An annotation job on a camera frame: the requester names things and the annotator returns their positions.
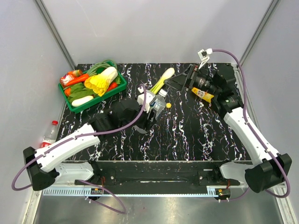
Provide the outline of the clear bottle blue cap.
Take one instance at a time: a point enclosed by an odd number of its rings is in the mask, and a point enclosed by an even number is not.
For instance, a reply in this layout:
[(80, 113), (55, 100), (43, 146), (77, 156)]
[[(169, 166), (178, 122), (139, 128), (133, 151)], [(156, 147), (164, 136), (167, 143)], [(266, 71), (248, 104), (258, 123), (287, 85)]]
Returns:
[[(163, 89), (159, 91), (158, 94), (156, 94), (156, 99), (151, 105), (151, 109), (155, 109), (157, 111), (156, 119), (158, 121), (160, 113), (164, 110), (166, 107), (166, 102), (165, 102), (165, 96), (167, 95), (167, 92)], [(143, 130), (142, 129), (142, 122), (143, 122), (143, 117), (142, 114), (140, 118), (135, 122), (134, 129), (137, 130), (139, 133), (147, 133), (149, 130)]]

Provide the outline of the orange juice bottle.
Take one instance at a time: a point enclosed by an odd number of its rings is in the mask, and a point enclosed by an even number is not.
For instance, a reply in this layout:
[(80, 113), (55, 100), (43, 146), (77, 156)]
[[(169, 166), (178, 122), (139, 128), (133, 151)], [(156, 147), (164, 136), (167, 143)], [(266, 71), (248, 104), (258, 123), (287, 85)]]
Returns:
[(211, 103), (214, 95), (210, 94), (210, 93), (207, 93), (205, 91), (202, 91), (196, 87), (193, 87), (191, 89), (192, 93), (194, 93), (196, 96), (198, 96), (199, 98), (203, 99), (204, 101), (208, 102), (208, 103)]

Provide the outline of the water bottle red cap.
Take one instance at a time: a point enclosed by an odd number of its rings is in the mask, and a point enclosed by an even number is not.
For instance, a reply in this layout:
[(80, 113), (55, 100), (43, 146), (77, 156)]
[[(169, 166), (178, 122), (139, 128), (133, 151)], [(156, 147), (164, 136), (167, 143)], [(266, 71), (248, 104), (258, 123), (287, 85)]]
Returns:
[(40, 144), (40, 148), (47, 147), (56, 142), (58, 135), (58, 121), (53, 120), (52, 123), (47, 128), (43, 140)]

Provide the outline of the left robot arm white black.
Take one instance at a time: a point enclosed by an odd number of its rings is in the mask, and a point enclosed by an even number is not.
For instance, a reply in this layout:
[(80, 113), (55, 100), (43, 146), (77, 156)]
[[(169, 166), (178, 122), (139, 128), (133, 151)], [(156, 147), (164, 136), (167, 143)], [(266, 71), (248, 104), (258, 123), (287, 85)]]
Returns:
[(101, 172), (89, 162), (68, 167), (63, 163), (64, 160), (128, 127), (134, 127), (141, 133), (147, 132), (157, 119), (155, 100), (156, 97), (144, 94), (136, 100), (126, 98), (103, 113), (98, 113), (61, 140), (39, 149), (24, 149), (23, 157), (32, 189), (40, 191), (54, 183), (80, 179), (90, 184), (99, 183)]

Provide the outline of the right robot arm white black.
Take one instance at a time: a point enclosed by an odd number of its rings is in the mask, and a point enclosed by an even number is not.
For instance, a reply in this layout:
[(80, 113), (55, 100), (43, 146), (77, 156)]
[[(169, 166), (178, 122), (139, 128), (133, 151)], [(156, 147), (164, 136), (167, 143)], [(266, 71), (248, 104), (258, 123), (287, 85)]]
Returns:
[(223, 163), (212, 174), (216, 184), (222, 185), (232, 179), (246, 183), (252, 191), (259, 193), (286, 181), (292, 159), (288, 154), (279, 153), (252, 123), (236, 92), (233, 66), (226, 65), (210, 76), (198, 64), (190, 64), (184, 72), (164, 83), (178, 91), (197, 88), (213, 95), (213, 110), (246, 148), (252, 164)]

